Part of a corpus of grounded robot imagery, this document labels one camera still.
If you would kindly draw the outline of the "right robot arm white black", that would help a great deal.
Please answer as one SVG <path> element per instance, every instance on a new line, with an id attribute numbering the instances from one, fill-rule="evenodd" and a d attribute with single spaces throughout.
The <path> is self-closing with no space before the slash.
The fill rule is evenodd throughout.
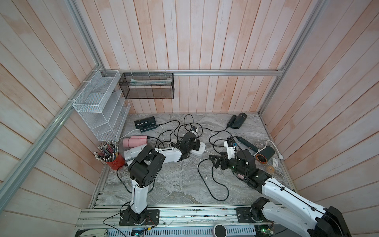
<path id="1" fill-rule="evenodd" d="M 269 173 L 257 168 L 248 150 L 237 152 L 235 158 L 209 156 L 215 168 L 230 169 L 237 178 L 262 194 L 249 209 L 237 211 L 240 222 L 271 221 L 302 237 L 349 237 L 351 235 L 342 213 L 333 206 L 325 208 L 286 188 Z"/>

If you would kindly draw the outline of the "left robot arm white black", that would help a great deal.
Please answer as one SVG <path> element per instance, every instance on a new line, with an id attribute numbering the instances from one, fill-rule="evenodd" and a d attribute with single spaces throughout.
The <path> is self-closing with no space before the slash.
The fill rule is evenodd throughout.
<path id="1" fill-rule="evenodd" d="M 154 148 L 142 145 L 127 151 L 125 158 L 131 178 L 132 196 L 125 210 L 120 212 L 120 226 L 156 225 L 159 223 L 159 210 L 148 210 L 149 186 L 154 183 L 162 166 L 187 159 L 191 152 L 202 155 L 205 144 L 193 132 L 187 132 L 181 140 L 169 148 Z"/>

